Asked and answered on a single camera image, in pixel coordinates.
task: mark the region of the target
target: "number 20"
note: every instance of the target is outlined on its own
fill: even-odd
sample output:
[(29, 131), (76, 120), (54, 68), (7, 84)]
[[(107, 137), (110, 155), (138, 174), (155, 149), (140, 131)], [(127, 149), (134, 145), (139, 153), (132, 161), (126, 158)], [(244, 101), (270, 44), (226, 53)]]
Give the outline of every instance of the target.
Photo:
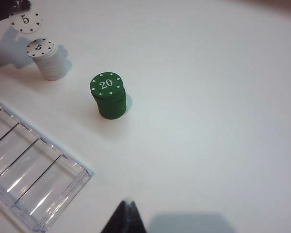
[(100, 82), (99, 85), (102, 86), (101, 89), (105, 89), (108, 86), (112, 86), (112, 81), (110, 79), (107, 79), (106, 82)]

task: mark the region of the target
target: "poker chip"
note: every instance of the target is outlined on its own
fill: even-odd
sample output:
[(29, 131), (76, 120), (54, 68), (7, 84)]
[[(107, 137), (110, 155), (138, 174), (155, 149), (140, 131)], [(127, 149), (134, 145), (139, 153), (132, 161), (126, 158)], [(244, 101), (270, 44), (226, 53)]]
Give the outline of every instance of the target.
[(52, 52), (54, 47), (54, 42), (40, 38), (26, 45), (26, 54), (32, 58), (47, 56)]
[(36, 39), (26, 45), (25, 51), (47, 80), (58, 80), (68, 72), (67, 64), (52, 40)]
[(125, 113), (126, 92), (119, 75), (113, 72), (96, 75), (90, 82), (90, 90), (104, 118), (116, 119)]
[(17, 31), (24, 34), (37, 31), (41, 24), (40, 14), (32, 11), (11, 12), (9, 20)]

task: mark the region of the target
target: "green poker chip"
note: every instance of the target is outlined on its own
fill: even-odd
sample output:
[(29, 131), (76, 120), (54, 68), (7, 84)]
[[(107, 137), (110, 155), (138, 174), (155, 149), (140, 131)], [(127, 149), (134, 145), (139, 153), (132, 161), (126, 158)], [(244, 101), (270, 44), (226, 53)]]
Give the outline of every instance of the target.
[(90, 90), (104, 118), (116, 119), (125, 113), (126, 92), (119, 75), (113, 72), (96, 75), (91, 80)]
[(92, 95), (101, 100), (113, 99), (123, 91), (123, 82), (119, 75), (105, 72), (96, 75), (90, 84)]

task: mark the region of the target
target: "clear plastic chip tray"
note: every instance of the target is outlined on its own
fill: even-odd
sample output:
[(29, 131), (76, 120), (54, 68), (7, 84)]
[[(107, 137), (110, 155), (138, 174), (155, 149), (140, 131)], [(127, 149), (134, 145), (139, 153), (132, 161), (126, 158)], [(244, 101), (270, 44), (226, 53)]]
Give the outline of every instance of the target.
[(33, 232), (46, 232), (91, 178), (0, 105), (0, 200)]

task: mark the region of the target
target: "black object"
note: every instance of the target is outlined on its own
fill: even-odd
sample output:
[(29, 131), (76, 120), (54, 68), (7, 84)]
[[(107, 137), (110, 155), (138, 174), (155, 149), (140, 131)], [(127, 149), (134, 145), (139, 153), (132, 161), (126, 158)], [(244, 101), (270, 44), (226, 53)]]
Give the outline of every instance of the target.
[(11, 12), (30, 9), (28, 0), (0, 0), (0, 21), (9, 17)]
[(134, 201), (122, 201), (101, 233), (146, 233)]

